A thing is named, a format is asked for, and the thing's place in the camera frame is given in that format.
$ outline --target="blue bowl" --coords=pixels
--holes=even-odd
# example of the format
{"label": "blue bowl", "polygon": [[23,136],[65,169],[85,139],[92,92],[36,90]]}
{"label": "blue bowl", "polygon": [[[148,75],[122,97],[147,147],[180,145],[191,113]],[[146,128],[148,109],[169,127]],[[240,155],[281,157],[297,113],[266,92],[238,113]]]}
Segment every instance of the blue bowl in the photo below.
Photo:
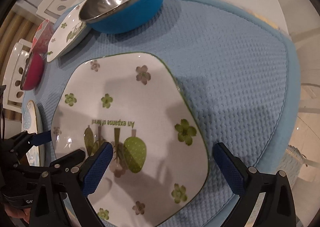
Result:
{"label": "blue bowl", "polygon": [[102,33],[124,33],[152,19],[162,2],[163,0],[87,0],[79,12],[79,19]]}

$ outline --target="brown curtain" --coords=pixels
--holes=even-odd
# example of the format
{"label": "brown curtain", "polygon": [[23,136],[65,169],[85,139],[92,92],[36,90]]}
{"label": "brown curtain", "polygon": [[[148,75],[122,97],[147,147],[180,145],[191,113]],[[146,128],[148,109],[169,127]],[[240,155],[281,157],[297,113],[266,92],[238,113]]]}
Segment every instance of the brown curtain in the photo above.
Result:
{"label": "brown curtain", "polygon": [[[25,39],[32,42],[34,35],[36,34],[38,26],[24,17],[10,11],[7,15],[4,23],[0,27],[0,81],[3,81],[4,72],[6,70],[10,54],[14,45],[20,40]],[[10,110],[4,110],[5,117],[7,119],[16,119],[21,121],[22,115]]]}

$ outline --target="blue cloth on chair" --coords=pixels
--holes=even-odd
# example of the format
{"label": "blue cloth on chair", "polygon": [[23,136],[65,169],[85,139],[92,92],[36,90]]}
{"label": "blue cloth on chair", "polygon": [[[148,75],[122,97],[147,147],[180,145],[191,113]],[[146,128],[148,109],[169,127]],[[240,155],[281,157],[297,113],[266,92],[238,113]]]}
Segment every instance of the blue cloth on chair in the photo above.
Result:
{"label": "blue cloth on chair", "polygon": [[[47,64],[37,89],[44,130],[73,71],[83,62],[123,52],[162,59],[196,118],[209,150],[221,141],[260,172],[274,172],[287,148],[300,99],[294,44],[247,12],[218,0],[164,0],[147,24],[124,34],[91,31],[71,52]],[[46,163],[54,159],[47,145]],[[213,158],[199,194],[161,227],[220,226],[235,205]]]}

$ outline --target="screw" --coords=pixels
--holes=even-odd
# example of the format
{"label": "screw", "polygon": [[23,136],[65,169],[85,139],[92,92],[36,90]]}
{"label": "screw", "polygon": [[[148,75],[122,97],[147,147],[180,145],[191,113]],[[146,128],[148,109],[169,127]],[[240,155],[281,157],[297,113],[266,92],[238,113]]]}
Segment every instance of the screw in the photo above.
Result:
{"label": "screw", "polygon": [[42,177],[47,177],[48,175],[49,175],[48,171],[44,171],[44,172],[42,172],[42,174],[41,174]]}
{"label": "screw", "polygon": [[249,172],[252,174],[255,174],[257,172],[257,169],[253,166],[249,167]]}
{"label": "screw", "polygon": [[79,168],[77,166],[74,166],[73,168],[71,168],[72,173],[77,173],[78,171],[79,171]]}
{"label": "screw", "polygon": [[286,176],[286,175],[285,175],[285,172],[282,171],[282,170],[279,171],[279,175],[282,176],[282,177],[285,177],[285,176]]}

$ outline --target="red bowl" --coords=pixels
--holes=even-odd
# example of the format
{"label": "red bowl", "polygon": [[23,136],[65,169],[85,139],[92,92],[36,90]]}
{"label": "red bowl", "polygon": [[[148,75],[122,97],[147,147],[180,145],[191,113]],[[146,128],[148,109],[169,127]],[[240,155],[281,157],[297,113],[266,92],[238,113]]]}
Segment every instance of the red bowl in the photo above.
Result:
{"label": "red bowl", "polygon": [[20,89],[28,91],[35,88],[41,80],[43,67],[41,55],[31,52],[23,70]]}

